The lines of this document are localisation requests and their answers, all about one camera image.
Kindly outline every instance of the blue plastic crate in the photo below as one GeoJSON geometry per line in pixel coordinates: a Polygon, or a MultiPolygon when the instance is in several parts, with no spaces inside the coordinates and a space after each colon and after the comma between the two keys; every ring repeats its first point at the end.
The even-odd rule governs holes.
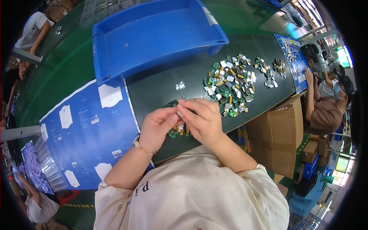
{"type": "Polygon", "coordinates": [[[309,163],[305,163],[304,164],[304,171],[303,171],[303,177],[305,178],[305,179],[307,179],[307,180],[309,180],[311,177],[312,177],[312,175],[313,175],[313,173],[314,173],[314,171],[316,170],[316,168],[317,168],[317,161],[318,161],[318,154],[316,155],[316,157],[314,158],[314,160],[313,160],[313,162],[311,163],[311,164],[309,164],[309,163]]]}
{"type": "Polygon", "coordinates": [[[93,26],[97,84],[174,59],[216,54],[229,40],[199,0],[153,0],[117,12],[93,26]]]}

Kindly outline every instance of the white shirt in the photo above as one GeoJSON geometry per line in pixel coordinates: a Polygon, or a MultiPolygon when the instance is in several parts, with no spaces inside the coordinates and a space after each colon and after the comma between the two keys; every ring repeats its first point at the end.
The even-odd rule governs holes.
{"type": "Polygon", "coordinates": [[[14,46],[20,49],[30,50],[40,35],[41,28],[46,20],[49,21],[51,26],[54,25],[54,23],[48,20],[43,13],[37,11],[36,13],[32,14],[24,25],[21,38],[18,39],[14,46]]]}
{"type": "Polygon", "coordinates": [[[98,230],[287,229],[289,207],[266,169],[235,174],[206,154],[149,171],[135,190],[99,184],[98,230]]]}
{"type": "Polygon", "coordinates": [[[59,205],[50,200],[45,194],[40,192],[41,195],[41,207],[33,199],[27,197],[24,202],[27,206],[27,214],[30,221],[36,224],[43,224],[50,220],[59,209],[59,205]]]}
{"type": "MultiPolygon", "coordinates": [[[[337,79],[332,80],[332,86],[334,86],[337,82],[339,82],[337,79]]],[[[333,88],[329,86],[325,80],[319,84],[318,89],[321,97],[323,98],[333,96],[333,88]]]]}

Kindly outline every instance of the bracelet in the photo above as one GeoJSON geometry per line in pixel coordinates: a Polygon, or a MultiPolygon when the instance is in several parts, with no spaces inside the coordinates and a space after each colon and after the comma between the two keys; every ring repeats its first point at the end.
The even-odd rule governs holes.
{"type": "Polygon", "coordinates": [[[139,148],[143,153],[148,154],[149,156],[152,156],[153,154],[156,154],[156,153],[157,153],[157,151],[154,151],[153,153],[148,152],[148,151],[147,151],[147,149],[143,148],[143,147],[139,144],[138,140],[136,140],[136,141],[134,142],[134,145],[135,145],[135,147],[139,148]]]}

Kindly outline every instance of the worker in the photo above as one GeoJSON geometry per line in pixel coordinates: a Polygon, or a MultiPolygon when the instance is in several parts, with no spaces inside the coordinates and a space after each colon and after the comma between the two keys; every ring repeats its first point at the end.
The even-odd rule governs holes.
{"type": "MultiPolygon", "coordinates": [[[[318,75],[317,72],[314,72],[313,76],[319,78],[319,75],[318,75]]],[[[324,77],[325,77],[325,79],[322,80],[322,82],[320,82],[319,84],[317,83],[319,93],[320,93],[321,97],[324,97],[324,98],[331,97],[331,98],[333,98],[333,96],[334,96],[333,86],[337,82],[339,82],[338,78],[335,78],[335,77],[332,77],[331,75],[328,75],[327,71],[324,72],[324,77]]]]}
{"type": "Polygon", "coordinates": [[[340,76],[333,85],[333,98],[322,97],[317,86],[317,77],[305,70],[307,96],[302,102],[304,132],[326,135],[335,132],[350,104],[354,87],[348,76],[340,76]]]}
{"type": "MultiPolygon", "coordinates": [[[[54,22],[48,20],[43,13],[37,11],[25,23],[22,34],[14,46],[23,50],[29,50],[29,53],[34,55],[53,25],[54,22]]],[[[19,63],[19,77],[23,79],[30,64],[20,59],[17,60],[19,63]]]]}
{"type": "Polygon", "coordinates": [[[95,209],[93,228],[103,230],[287,229],[289,223],[287,201],[265,167],[222,131],[219,106],[205,99],[148,114],[136,145],[99,184],[95,209]],[[184,122],[208,151],[181,154],[142,178],[168,131],[184,122]]]}
{"type": "Polygon", "coordinates": [[[24,214],[33,223],[46,223],[59,209],[60,201],[58,197],[56,195],[46,195],[43,192],[37,191],[20,173],[18,174],[18,178],[28,193],[25,202],[18,199],[19,205],[24,214]]]}
{"type": "Polygon", "coordinates": [[[8,70],[1,77],[1,86],[4,92],[3,101],[7,103],[4,113],[6,117],[10,114],[11,104],[13,103],[15,92],[17,91],[18,81],[20,81],[18,68],[8,70]]]}

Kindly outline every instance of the yellow black floor tape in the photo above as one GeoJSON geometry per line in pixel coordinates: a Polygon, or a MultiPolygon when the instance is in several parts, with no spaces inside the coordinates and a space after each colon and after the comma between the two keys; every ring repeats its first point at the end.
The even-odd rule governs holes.
{"type": "Polygon", "coordinates": [[[311,137],[309,136],[306,140],[305,140],[305,142],[301,145],[301,147],[298,149],[298,151],[297,151],[297,155],[302,151],[302,150],[304,150],[304,147],[307,145],[307,143],[309,142],[309,139],[310,139],[311,137]]]}
{"type": "Polygon", "coordinates": [[[64,206],[78,207],[78,208],[94,208],[94,205],[75,205],[75,204],[65,204],[64,206]]]}

